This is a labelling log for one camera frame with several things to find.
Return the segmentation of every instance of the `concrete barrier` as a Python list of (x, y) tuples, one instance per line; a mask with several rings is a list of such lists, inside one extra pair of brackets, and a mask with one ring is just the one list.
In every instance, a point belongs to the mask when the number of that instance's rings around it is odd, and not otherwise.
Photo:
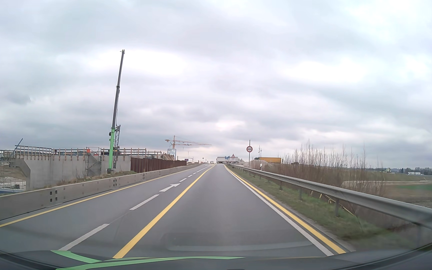
[(195, 168), (200, 164), (135, 173), (0, 196), (0, 221), (67, 201)]

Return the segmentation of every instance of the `green hood stripe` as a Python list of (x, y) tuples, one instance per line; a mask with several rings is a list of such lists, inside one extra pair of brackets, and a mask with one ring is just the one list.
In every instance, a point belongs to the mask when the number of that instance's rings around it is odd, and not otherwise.
[(137, 259), (137, 260), (125, 260), (125, 261), (104, 261), (104, 262), (100, 262), (100, 263), (84, 264), (84, 265), (67, 267), (67, 268), (59, 268), (59, 269), (56, 269), (56, 270), (87, 270), (87, 269), (102, 268), (102, 267), (131, 265), (131, 264), (148, 263), (148, 262), (159, 262), (159, 261), (174, 261), (174, 260), (183, 260), (183, 259), (231, 260), (231, 259), (241, 259), (241, 258), (244, 258), (244, 257), (189, 256), (189, 257), (167, 257), (167, 258), (153, 258), (153, 259)]
[(57, 255), (68, 257), (68, 258), (76, 260), (76, 261), (82, 261), (82, 262), (86, 262), (86, 263), (100, 262), (100, 260), (88, 258), (88, 257), (81, 256), (81, 255), (77, 255), (71, 251), (64, 251), (64, 250), (51, 250), (51, 251), (56, 253)]

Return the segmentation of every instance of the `billboard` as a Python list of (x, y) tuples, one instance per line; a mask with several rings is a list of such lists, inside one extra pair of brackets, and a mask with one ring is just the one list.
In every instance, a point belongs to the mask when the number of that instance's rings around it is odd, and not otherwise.
[(171, 155), (171, 156), (174, 156), (174, 158), (176, 158), (176, 149), (169, 148), (167, 150), (167, 154)]

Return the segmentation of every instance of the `car hood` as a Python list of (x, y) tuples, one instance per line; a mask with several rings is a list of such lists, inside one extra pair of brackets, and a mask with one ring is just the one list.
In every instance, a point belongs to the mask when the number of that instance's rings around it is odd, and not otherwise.
[(129, 257), (114, 259), (71, 251), (45, 250), (0, 254), (0, 269), (239, 269), (239, 270), (329, 270), (347, 267), (375, 269), (395, 266), (394, 269), (432, 269), (432, 253), (408, 250), (378, 250), (351, 252), (328, 257), (239, 257), (239, 256), (182, 256)]

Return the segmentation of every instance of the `sign post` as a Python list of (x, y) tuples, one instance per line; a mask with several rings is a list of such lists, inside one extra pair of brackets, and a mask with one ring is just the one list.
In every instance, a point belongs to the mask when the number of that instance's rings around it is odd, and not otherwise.
[(249, 146), (246, 147), (246, 151), (248, 151), (248, 168), (251, 168), (251, 152), (253, 148), (251, 147), (251, 140), (249, 140)]

